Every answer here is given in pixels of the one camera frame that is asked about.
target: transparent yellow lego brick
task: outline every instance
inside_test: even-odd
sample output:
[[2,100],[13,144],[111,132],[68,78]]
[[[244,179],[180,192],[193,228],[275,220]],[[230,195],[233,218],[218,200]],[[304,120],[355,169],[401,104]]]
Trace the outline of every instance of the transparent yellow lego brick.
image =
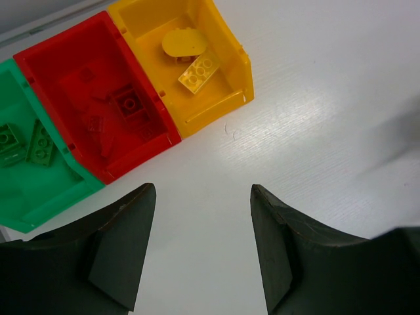
[[[108,8],[182,138],[254,99],[251,62],[212,0],[120,0]],[[179,83],[186,64],[163,49],[171,31],[198,30],[220,62],[194,94]]]
[[206,51],[179,77],[179,81],[193,94],[204,87],[220,66],[215,54]]

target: yellow lego brick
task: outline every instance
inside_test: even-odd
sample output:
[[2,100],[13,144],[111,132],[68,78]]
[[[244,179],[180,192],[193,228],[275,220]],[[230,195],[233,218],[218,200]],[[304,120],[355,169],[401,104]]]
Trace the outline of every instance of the yellow lego brick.
[[[182,138],[254,99],[249,57],[213,0],[119,0],[108,12],[160,95]],[[178,55],[190,54],[190,49],[194,54],[198,49],[190,45],[190,36],[198,33],[172,33],[188,29],[198,30],[204,36],[207,49],[219,61],[219,69],[205,82],[205,88],[192,89],[195,94],[178,81],[186,69],[184,61],[188,57],[178,57],[181,62],[174,60]],[[171,40],[175,43],[182,40],[186,44],[172,46]]]
[[193,94],[197,94],[210,80],[220,66],[220,62],[210,51],[206,51],[192,63],[179,77],[179,81]]
[[199,30],[186,28],[168,32],[162,41],[162,48],[174,58],[195,57],[203,54],[208,46],[207,38]]

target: lego brick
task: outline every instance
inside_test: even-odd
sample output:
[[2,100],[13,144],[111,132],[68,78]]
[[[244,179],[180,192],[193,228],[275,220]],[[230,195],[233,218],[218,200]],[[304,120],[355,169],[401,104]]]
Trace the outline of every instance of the lego brick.
[[105,184],[180,142],[107,12],[14,58],[73,157]]
[[197,94],[209,82],[219,66],[217,57],[210,51],[206,51],[185,70],[178,80],[192,94]]
[[0,126],[0,155],[23,147],[24,141],[14,125]]
[[0,167],[10,167],[19,161],[22,161],[26,156],[26,151],[19,147],[11,152],[0,154]]
[[[36,121],[59,148],[50,167],[24,161]],[[104,186],[66,151],[65,142],[13,60],[0,64],[0,126],[6,124],[21,146],[0,155],[0,163],[18,155],[18,161],[0,167],[1,225],[30,232]]]
[[[182,138],[254,99],[249,57],[212,0],[120,0],[108,11]],[[193,88],[194,94],[179,81],[189,67],[185,62],[194,58],[182,59],[203,54],[202,47],[215,54],[220,68],[205,85]],[[174,62],[174,57],[184,62]]]
[[53,160],[54,150],[55,145],[47,130],[42,126],[42,123],[38,119],[35,120],[26,161],[43,166],[50,166],[51,161]]

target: white table surface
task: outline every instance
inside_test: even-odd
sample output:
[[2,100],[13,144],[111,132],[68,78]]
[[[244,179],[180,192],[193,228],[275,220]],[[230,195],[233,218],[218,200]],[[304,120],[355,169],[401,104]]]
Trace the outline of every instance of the white table surface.
[[[419,157],[381,165],[400,139],[377,128],[420,95],[420,2],[215,2],[251,57],[256,99],[32,233],[7,230],[28,240],[153,182],[135,314],[266,314],[253,183],[358,236],[420,224]],[[0,58],[92,14],[3,47]]]

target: yellow oval lego plate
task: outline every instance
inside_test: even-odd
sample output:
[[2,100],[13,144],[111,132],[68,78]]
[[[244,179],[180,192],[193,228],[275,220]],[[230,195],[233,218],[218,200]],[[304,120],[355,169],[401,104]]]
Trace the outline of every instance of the yellow oval lego plate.
[[170,31],[162,41],[165,53],[174,58],[199,56],[208,44],[204,34],[193,28]]

